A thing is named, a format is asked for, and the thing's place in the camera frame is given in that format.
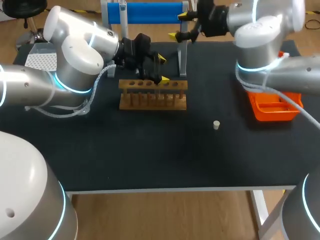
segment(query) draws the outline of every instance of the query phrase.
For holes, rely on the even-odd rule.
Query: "wooden test tube rack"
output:
[[[188,82],[171,80],[165,84],[154,84],[150,80],[119,80],[121,94],[120,110],[187,110],[185,90]],[[130,92],[143,90],[146,93]],[[168,90],[177,93],[166,93]]]

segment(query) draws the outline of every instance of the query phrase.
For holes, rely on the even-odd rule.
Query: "blue bar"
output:
[[[119,3],[108,3],[110,24],[120,24]],[[182,2],[128,2],[128,24],[180,24]]]

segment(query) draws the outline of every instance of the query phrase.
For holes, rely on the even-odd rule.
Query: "floor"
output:
[[[99,10],[99,1],[50,0],[49,7],[61,4],[66,8]],[[232,0],[216,1],[226,4]],[[308,10],[320,11],[318,0],[306,2]],[[35,18],[43,27],[47,13]],[[85,14],[100,23],[100,16]],[[320,15],[307,15],[318,19]],[[167,33],[175,32],[178,25],[133,25],[129,35],[134,38],[143,32],[154,42],[170,41]],[[16,56],[15,39],[25,29],[22,20],[0,22],[0,62],[11,64]],[[303,29],[288,37],[295,41],[300,53],[309,56],[320,53],[320,30]],[[223,37],[204,38],[200,41],[232,41],[229,34]],[[282,196],[282,191],[264,191],[269,212]],[[126,193],[79,195],[73,200],[79,220],[79,240],[254,240],[257,226],[253,216],[250,195],[245,191],[182,192],[182,193]],[[281,240],[277,234],[274,240]]]

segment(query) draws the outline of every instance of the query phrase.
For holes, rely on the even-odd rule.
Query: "chair base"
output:
[[[21,35],[15,42],[15,49],[19,51],[19,48],[24,44],[34,44],[34,43],[46,43],[44,38],[44,29],[38,28],[37,32],[28,31]]]

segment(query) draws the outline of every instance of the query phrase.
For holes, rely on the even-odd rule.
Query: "black table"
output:
[[[23,46],[14,63],[24,65],[31,47]],[[163,75],[183,79],[177,45],[152,48],[168,60]],[[299,55],[293,41],[282,50]],[[88,115],[53,119],[3,107],[0,131],[33,144],[66,191],[294,186],[318,165],[319,132],[302,115],[257,122],[235,78],[235,51],[231,42],[188,45],[187,111],[119,110],[118,80],[135,77],[117,69],[115,78],[100,81]],[[302,101],[320,120],[320,98]]]

